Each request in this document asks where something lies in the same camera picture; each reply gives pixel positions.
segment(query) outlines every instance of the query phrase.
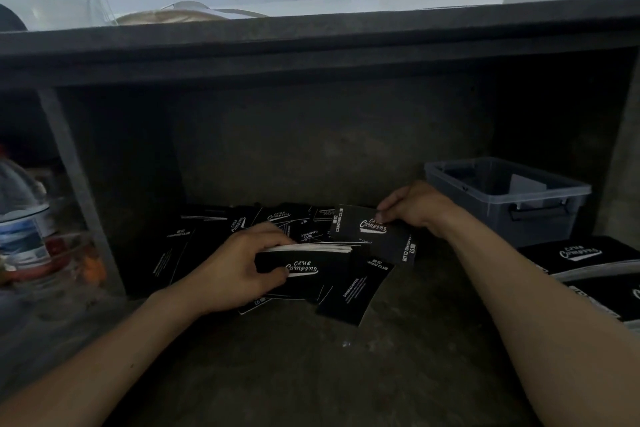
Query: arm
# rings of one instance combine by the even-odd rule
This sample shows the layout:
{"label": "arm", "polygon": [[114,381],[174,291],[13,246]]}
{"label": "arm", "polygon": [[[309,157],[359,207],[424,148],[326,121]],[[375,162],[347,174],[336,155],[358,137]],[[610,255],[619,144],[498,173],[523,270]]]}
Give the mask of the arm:
{"label": "arm", "polygon": [[640,342],[425,182],[377,219],[427,227],[454,248],[547,427],[640,425]]}
{"label": "arm", "polygon": [[260,297],[287,279],[259,274],[255,253],[292,241],[271,223],[230,237],[176,284],[152,294],[113,331],[0,405],[3,427],[101,425],[156,357],[196,318]]}

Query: finger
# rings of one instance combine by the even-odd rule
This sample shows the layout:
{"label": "finger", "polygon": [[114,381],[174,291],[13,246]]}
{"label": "finger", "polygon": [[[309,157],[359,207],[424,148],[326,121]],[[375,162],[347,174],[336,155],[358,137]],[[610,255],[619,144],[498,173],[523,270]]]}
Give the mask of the finger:
{"label": "finger", "polygon": [[289,269],[286,267],[278,267],[269,273],[259,273],[253,278],[255,295],[257,297],[266,294],[271,289],[281,286],[287,281]]}
{"label": "finger", "polygon": [[404,187],[401,187],[400,189],[396,189],[394,192],[389,194],[385,199],[380,201],[380,204],[378,205],[378,210],[384,211],[389,209],[398,201],[404,199],[407,194],[409,194],[409,186],[404,186]]}
{"label": "finger", "polygon": [[276,232],[279,228],[274,225],[271,221],[263,221],[262,223],[258,223],[257,225],[253,225],[251,228],[247,228],[248,232]]}
{"label": "finger", "polygon": [[389,221],[397,220],[402,216],[405,203],[405,201],[400,201],[395,206],[391,206],[387,210],[376,213],[376,221],[378,221],[378,223],[388,223]]}
{"label": "finger", "polygon": [[258,253],[265,248],[278,245],[293,245],[295,242],[280,230],[274,232],[253,232],[245,235],[246,247],[250,253]]}

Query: forearm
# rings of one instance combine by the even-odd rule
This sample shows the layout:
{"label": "forearm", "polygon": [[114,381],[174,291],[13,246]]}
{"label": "forearm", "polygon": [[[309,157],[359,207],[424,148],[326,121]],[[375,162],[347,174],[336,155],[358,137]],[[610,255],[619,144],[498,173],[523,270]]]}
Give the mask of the forearm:
{"label": "forearm", "polygon": [[546,426],[640,425],[640,343],[464,210],[440,224]]}
{"label": "forearm", "polygon": [[167,291],[74,358],[0,405],[0,425],[97,426],[195,316]]}

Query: plastic storage box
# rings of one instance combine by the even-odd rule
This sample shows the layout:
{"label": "plastic storage box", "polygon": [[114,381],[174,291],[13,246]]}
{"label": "plastic storage box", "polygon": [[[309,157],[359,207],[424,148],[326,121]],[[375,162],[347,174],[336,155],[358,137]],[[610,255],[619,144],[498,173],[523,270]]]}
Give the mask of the plastic storage box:
{"label": "plastic storage box", "polygon": [[428,182],[515,247],[569,238],[591,186],[495,157],[425,164]]}

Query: plastic bottle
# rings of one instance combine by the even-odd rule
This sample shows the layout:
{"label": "plastic bottle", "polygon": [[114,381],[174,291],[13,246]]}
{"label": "plastic bottle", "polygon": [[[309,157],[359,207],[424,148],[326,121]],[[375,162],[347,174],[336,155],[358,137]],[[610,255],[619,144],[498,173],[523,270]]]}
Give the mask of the plastic bottle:
{"label": "plastic bottle", "polygon": [[0,148],[0,262],[9,273],[50,259],[44,238],[56,232],[44,186]]}

